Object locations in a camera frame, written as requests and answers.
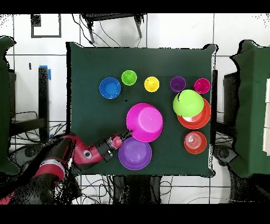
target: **green bowl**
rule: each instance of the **green bowl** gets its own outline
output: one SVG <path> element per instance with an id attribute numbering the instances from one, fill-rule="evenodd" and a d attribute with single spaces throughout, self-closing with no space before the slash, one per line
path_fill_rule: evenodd
<path id="1" fill-rule="evenodd" d="M 194 117 L 203 110 L 204 99 L 199 93 L 186 89 L 175 96 L 172 107 L 179 116 Z"/>
<path id="2" fill-rule="evenodd" d="M 127 70 L 122 74 L 122 82 L 127 85 L 127 86 L 131 86 L 133 85 L 136 80 L 137 80 L 137 75 L 135 72 L 131 71 L 131 70 Z"/>

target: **orange bowl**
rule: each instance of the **orange bowl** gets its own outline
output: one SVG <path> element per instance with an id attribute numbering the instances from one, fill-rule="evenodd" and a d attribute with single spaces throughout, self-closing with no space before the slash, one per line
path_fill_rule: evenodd
<path id="1" fill-rule="evenodd" d="M 204 107 L 203 107 L 201 113 L 196 115 L 194 117 L 195 119 L 186 118 L 186 117 L 183 118 L 183 117 L 177 115 L 179 122 L 184 127 L 189 128 L 189 129 L 199 129 L 199 128 L 204 127 L 209 122 L 210 117 L 211 117 L 211 108 L 210 108 L 209 102 L 207 102 L 206 99 L 204 99 Z"/>
<path id="2" fill-rule="evenodd" d="M 199 154 L 206 148 L 207 140 L 201 132 L 190 132 L 184 140 L 185 149 L 191 154 Z"/>

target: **yellow bowl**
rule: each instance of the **yellow bowl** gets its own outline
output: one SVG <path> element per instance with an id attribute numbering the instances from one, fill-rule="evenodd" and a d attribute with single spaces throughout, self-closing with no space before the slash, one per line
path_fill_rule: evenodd
<path id="1" fill-rule="evenodd" d="M 159 88 L 159 80 L 156 77 L 148 77 L 144 81 L 144 87 L 148 92 L 156 92 Z"/>

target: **pink bowl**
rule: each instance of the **pink bowl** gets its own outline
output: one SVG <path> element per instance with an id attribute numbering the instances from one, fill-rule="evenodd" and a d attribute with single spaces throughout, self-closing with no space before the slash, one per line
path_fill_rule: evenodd
<path id="1" fill-rule="evenodd" d="M 158 138 L 163 129 L 163 118 L 158 109 L 141 102 L 134 105 L 127 114 L 128 130 L 141 142 L 152 142 Z"/>
<path id="2" fill-rule="evenodd" d="M 198 79 L 193 85 L 193 89 L 199 94 L 206 94 L 210 90 L 210 87 L 210 82 L 205 78 Z"/>

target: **purple bowl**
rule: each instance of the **purple bowl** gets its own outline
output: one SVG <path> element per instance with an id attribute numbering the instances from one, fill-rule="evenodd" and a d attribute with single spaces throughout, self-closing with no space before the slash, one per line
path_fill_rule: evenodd
<path id="1" fill-rule="evenodd" d="M 120 163 L 129 170 L 140 170 L 146 167 L 152 158 L 149 143 L 140 142 L 131 137 L 123 142 L 118 151 Z"/>

